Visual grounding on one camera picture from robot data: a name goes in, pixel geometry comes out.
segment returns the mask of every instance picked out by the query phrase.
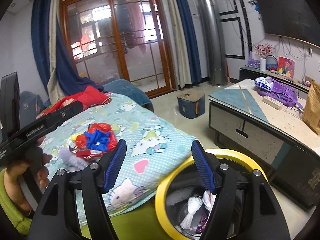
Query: purple bag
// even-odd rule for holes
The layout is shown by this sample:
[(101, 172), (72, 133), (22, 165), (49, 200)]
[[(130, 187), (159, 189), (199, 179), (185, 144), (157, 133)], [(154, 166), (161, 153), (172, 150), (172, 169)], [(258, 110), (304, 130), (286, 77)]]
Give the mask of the purple bag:
[(273, 82), (272, 91), (269, 92), (262, 88), (258, 88), (258, 94), (260, 96), (270, 96), (283, 103), (285, 106), (294, 107), (297, 105), (298, 107), (303, 108), (303, 105), (298, 103), (298, 96), (292, 87), (281, 84), (273, 78), (271, 78), (271, 81)]

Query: table drawer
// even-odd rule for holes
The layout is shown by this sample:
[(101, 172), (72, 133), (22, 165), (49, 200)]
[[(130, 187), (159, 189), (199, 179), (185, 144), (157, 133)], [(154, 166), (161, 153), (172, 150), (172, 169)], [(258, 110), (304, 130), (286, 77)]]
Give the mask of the table drawer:
[[(272, 165), (284, 144), (282, 140), (220, 108), (213, 105), (210, 105), (210, 108), (210, 126), (212, 128)], [(287, 153), (289, 148), (284, 147), (283, 150)]]
[(284, 142), (249, 122), (245, 122), (243, 132), (248, 138), (243, 137), (239, 144), (271, 165)]
[(243, 119), (210, 105), (210, 126), (237, 143), (244, 138), (236, 132), (242, 131), (243, 124)]

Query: yellow trash can rim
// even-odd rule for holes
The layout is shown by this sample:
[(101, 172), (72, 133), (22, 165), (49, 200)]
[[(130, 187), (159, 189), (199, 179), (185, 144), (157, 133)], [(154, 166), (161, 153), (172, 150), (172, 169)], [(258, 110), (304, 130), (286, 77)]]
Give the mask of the yellow trash can rim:
[[(241, 164), (244, 166), (247, 170), (260, 170), (263, 176), (267, 179), (267, 176), (265, 175), (262, 168), (250, 157), (247, 155), (236, 152), (233, 150), (228, 149), (208, 149), (205, 150), (207, 153), (214, 154), (218, 159), (227, 159), (232, 160), (236, 163)], [(169, 221), (166, 211), (165, 211), (165, 198), (167, 195), (168, 188), (173, 181), (173, 179), (186, 167), (192, 165), (194, 163), (193, 157), (190, 156), (188, 159), (186, 159), (178, 168), (176, 168), (173, 172), (171, 172), (162, 182), (159, 184), (157, 191), (156, 191), (156, 197), (155, 197), (155, 209), (156, 209), (156, 215), (158, 218), (158, 221), (164, 231), (174, 240), (190, 240), (183, 234), (181, 234), (179, 231), (176, 230), (176, 228), (171, 224)]]

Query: hello kitty blanket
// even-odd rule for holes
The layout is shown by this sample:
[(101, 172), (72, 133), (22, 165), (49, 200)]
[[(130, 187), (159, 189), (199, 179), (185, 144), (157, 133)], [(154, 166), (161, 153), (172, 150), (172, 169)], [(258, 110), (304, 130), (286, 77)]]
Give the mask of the hello kitty blanket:
[[(73, 167), (66, 166), (57, 156), (72, 134), (86, 131), (91, 123), (110, 124), (117, 139), (122, 138), (127, 142), (127, 155), (116, 184), (108, 194), (103, 195), (109, 216), (115, 216), (149, 200), (161, 180), (190, 155), (191, 143), (195, 138), (139, 106), (129, 97), (114, 93), (108, 96), (112, 98), (109, 104), (89, 108), (67, 120), (47, 135), (41, 147), (44, 153), (53, 155), (47, 164), (51, 179), (58, 169), (73, 171)], [(79, 221), (83, 226), (86, 217), (80, 191), (76, 197)]]

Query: pink heart print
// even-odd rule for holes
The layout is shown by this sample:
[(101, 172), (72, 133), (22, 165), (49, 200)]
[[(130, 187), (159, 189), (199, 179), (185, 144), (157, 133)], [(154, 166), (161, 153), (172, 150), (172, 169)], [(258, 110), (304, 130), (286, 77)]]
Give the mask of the pink heart print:
[(149, 164), (148, 160), (141, 160), (135, 163), (133, 167), (137, 173), (143, 174), (146, 171), (146, 167), (148, 166), (148, 164)]

